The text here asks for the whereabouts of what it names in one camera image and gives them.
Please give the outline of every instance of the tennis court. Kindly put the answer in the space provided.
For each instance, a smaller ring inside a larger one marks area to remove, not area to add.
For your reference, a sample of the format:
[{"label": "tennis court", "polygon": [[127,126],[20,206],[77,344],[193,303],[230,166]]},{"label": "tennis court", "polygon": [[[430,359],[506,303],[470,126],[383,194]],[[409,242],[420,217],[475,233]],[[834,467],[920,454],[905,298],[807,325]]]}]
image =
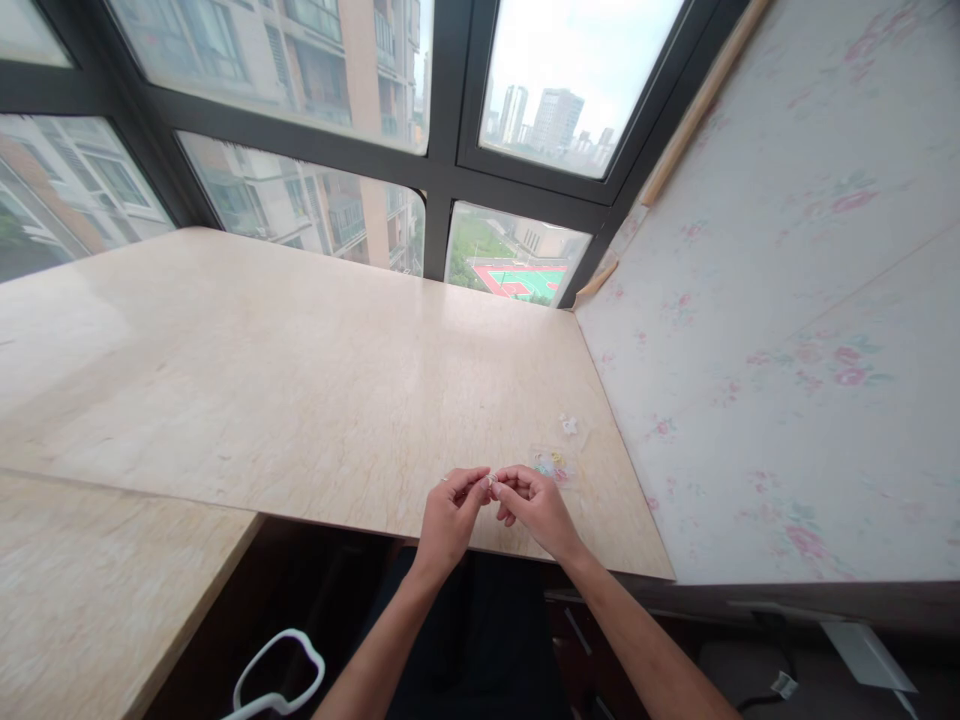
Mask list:
[{"label": "tennis court", "polygon": [[553,300],[560,283],[563,282],[565,267],[514,267],[509,270],[502,267],[474,267],[474,272],[494,295],[529,300],[540,295]]}]

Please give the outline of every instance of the floral wallpaper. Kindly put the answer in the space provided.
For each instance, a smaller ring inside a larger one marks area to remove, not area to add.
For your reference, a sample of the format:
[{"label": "floral wallpaper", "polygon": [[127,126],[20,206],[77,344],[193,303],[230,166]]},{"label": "floral wallpaper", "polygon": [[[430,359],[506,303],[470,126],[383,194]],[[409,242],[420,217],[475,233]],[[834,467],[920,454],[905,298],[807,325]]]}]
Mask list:
[{"label": "floral wallpaper", "polygon": [[777,0],[578,307],[680,582],[960,578],[958,37]]}]

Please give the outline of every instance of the red court surface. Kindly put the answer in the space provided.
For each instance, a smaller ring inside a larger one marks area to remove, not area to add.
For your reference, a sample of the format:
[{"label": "red court surface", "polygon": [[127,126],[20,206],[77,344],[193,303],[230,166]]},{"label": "red court surface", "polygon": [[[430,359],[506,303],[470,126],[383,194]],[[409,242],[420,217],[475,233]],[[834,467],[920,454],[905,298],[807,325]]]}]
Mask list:
[{"label": "red court surface", "polygon": [[499,286],[508,296],[513,295],[530,295],[530,291],[527,290],[527,286],[523,283],[503,283]]},{"label": "red court surface", "polygon": [[[482,266],[475,266],[473,268],[473,271],[477,274],[477,276],[481,280],[483,280],[483,284],[486,285],[487,288],[490,290],[490,292],[492,292],[494,295],[499,295],[500,297],[516,297],[518,295],[521,295],[521,296],[532,295],[533,293],[531,293],[529,288],[527,288],[523,283],[520,283],[520,282],[505,282],[503,283],[503,287],[501,287],[500,284],[490,275],[490,273],[508,272],[508,273],[512,273],[513,275],[519,275],[521,273],[531,273],[535,275],[537,273],[548,273],[548,272],[565,273],[567,271],[567,268],[563,266],[516,267],[512,265],[507,265],[504,267],[492,267],[492,266],[482,265]],[[558,287],[556,283],[547,283],[547,286],[550,287],[551,290],[556,290]]]}]

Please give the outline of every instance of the glass pane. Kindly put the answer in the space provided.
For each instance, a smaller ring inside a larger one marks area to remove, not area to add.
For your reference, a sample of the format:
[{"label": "glass pane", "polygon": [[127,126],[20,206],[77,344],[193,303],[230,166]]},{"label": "glass pane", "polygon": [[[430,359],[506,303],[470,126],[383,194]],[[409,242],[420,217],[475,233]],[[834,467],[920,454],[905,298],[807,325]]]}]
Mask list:
[{"label": "glass pane", "polygon": [[111,0],[158,85],[427,149],[433,0]]},{"label": "glass pane", "polygon": [[480,146],[601,178],[682,0],[501,0]]},{"label": "glass pane", "polygon": [[30,0],[0,0],[0,58],[70,67],[70,59]]},{"label": "glass pane", "polygon": [[589,242],[587,233],[458,201],[446,281],[556,307]]},{"label": "glass pane", "polygon": [[0,282],[171,230],[106,120],[0,115]]},{"label": "glass pane", "polygon": [[423,276],[423,200],[399,185],[180,133],[223,226],[299,250]]}]

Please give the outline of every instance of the hand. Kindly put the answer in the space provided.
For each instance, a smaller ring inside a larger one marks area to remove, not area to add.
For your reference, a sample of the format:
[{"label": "hand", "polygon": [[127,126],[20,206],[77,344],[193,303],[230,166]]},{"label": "hand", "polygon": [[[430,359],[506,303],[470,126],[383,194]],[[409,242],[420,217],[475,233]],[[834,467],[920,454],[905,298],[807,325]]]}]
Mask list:
[{"label": "hand", "polygon": [[526,465],[497,470],[491,488],[500,501],[497,520],[510,527],[519,519],[540,547],[563,564],[586,547],[573,526],[556,483]]},{"label": "hand", "polygon": [[427,495],[411,574],[439,587],[467,551],[481,505],[490,503],[490,468],[454,468]]}]

